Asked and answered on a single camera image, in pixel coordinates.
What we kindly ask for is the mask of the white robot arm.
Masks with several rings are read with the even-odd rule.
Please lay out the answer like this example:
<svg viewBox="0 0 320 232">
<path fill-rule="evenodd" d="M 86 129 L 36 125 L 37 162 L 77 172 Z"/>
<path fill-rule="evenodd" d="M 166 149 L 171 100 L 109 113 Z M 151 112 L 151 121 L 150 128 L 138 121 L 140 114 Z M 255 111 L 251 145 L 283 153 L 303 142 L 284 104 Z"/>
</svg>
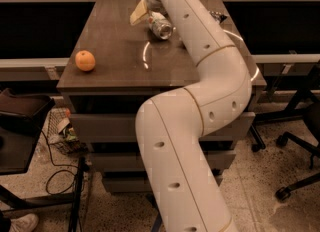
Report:
<svg viewBox="0 0 320 232">
<path fill-rule="evenodd" d="M 198 82 L 142 104 L 136 136 L 167 232 L 238 232 L 207 160 L 201 137 L 238 118 L 252 92 L 234 42 L 199 0 L 146 0 L 164 8 L 199 73 Z"/>
</svg>

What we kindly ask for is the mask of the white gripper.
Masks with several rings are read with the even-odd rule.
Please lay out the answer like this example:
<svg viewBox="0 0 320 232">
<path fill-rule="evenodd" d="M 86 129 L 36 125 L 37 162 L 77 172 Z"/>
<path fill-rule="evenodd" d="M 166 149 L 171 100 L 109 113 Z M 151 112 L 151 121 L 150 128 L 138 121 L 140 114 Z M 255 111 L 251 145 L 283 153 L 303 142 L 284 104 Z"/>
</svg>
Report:
<svg viewBox="0 0 320 232">
<path fill-rule="evenodd" d="M 132 26 L 139 24 L 149 17 L 149 11 L 166 14 L 167 11 L 163 5 L 163 0 L 141 0 L 132 14 L 130 15 L 130 24 Z"/>
</svg>

